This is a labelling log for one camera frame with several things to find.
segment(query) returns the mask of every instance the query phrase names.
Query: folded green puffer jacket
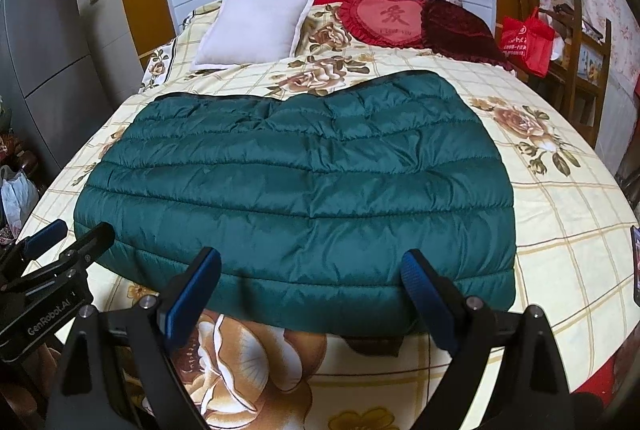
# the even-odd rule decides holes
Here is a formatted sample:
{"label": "folded green puffer jacket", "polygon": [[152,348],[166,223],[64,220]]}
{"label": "folded green puffer jacket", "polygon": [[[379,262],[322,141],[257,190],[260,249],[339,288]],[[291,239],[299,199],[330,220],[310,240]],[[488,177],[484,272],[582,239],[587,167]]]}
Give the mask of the folded green puffer jacket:
{"label": "folded green puffer jacket", "polygon": [[411,248],[494,308],[514,301],[513,189],[494,142],[426,70],[319,97],[167,95],[88,178],[76,236],[116,231],[100,258],[155,290],[209,245],[208,307],[315,333],[417,330],[399,263]]}

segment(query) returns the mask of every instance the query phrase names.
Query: smartphone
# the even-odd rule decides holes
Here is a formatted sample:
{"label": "smartphone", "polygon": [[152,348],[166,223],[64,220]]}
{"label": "smartphone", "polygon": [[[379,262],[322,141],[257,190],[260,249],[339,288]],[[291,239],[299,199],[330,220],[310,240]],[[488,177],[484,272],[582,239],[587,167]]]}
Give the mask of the smartphone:
{"label": "smartphone", "polygon": [[634,302],[640,306],[640,230],[631,226],[631,246],[634,249]]}

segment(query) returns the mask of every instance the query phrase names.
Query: plaid floral bedspread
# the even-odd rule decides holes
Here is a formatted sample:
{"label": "plaid floral bedspread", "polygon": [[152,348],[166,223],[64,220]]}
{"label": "plaid floral bedspread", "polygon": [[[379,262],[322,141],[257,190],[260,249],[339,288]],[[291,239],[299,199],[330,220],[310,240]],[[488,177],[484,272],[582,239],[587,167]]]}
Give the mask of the plaid floral bedspread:
{"label": "plaid floral bedspread", "polygon": [[[53,182],[22,236],[55,219],[65,220],[69,233],[31,269],[51,262],[74,241],[73,210],[87,175],[156,96],[244,93],[286,99],[428,69],[447,79],[478,114],[510,176],[518,248],[513,309],[522,311],[530,303],[544,308],[571,388],[622,344],[640,318],[632,298],[629,236],[636,219],[593,150],[543,99],[500,67],[453,61],[428,50],[361,44],[342,28],[336,4],[312,9],[295,58],[190,72],[219,6],[204,6],[185,20],[183,32],[152,57],[141,92],[118,108]],[[89,285],[100,309],[127,307],[149,292],[99,265],[89,269]],[[491,354],[467,428],[482,417],[501,357],[501,350]],[[346,340],[205,311],[174,363],[212,428],[397,430],[415,421],[449,358],[426,335]],[[145,406],[139,383],[132,380],[130,386]]]}

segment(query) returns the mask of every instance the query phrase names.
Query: red shopping bag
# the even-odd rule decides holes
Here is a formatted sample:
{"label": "red shopping bag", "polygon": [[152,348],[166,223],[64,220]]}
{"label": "red shopping bag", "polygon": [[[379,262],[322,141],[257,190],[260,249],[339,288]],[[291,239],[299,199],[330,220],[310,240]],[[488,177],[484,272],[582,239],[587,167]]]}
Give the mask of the red shopping bag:
{"label": "red shopping bag", "polygon": [[524,23],[505,16],[500,49],[509,56],[521,57],[529,72],[544,77],[549,69],[554,35],[554,30],[538,18],[536,7]]}

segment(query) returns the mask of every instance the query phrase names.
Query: checkered line pattern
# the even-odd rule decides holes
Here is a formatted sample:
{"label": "checkered line pattern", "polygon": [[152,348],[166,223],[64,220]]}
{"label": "checkered line pattern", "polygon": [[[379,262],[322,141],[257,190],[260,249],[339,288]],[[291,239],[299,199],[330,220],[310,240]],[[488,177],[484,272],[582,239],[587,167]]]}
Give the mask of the checkered line pattern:
{"label": "checkered line pattern", "polygon": [[[118,108],[62,170],[31,214],[21,236],[32,235],[55,219],[73,226],[78,194],[101,152],[116,140],[118,130],[122,131],[159,95],[168,92],[274,95],[277,82],[313,63],[307,58],[310,55],[316,60],[341,56],[357,60],[369,69],[366,76],[362,71],[348,72],[332,90],[401,70],[427,69],[448,80],[478,114],[498,147],[513,184],[517,243],[513,310],[522,311],[531,303],[544,308],[571,388],[587,380],[622,344],[640,319],[640,309],[632,298],[629,236],[629,227],[636,224],[636,219],[593,150],[542,98],[500,67],[449,60],[428,50],[370,47],[351,40],[338,51],[315,47],[312,52],[311,32],[334,20],[334,14],[323,6],[312,8],[297,58],[214,73],[190,73],[188,67],[198,42],[213,23],[219,5],[215,2],[200,8],[188,18],[184,31],[176,38],[175,56],[165,83],[133,95]],[[291,95],[283,90],[274,96]],[[545,159],[541,159],[546,161],[544,172],[540,167],[532,167],[530,153],[534,148],[523,146],[526,139],[517,134],[518,128],[527,125],[505,123],[498,114],[500,110],[521,113],[523,107],[542,118],[539,124],[556,136],[556,144],[539,141],[540,146],[535,147],[537,154],[546,150]],[[575,160],[575,164],[567,164],[568,174],[552,162],[556,152],[569,162]],[[32,263],[30,270],[51,262],[73,241],[70,229],[66,240]],[[100,309],[131,305],[135,297],[131,292],[138,287],[99,265],[89,269],[89,286]],[[64,338],[66,331],[68,328],[59,335]],[[324,361],[308,381],[313,402],[306,417],[307,428],[326,428],[328,419],[341,411],[363,413],[376,406],[386,407],[394,415],[398,428],[408,428],[433,394],[449,363],[448,355],[438,350],[426,335],[405,337],[398,357],[374,358],[354,352],[338,336],[329,334],[327,339]],[[466,428],[477,425],[482,417],[501,356],[499,349],[492,352]]]}

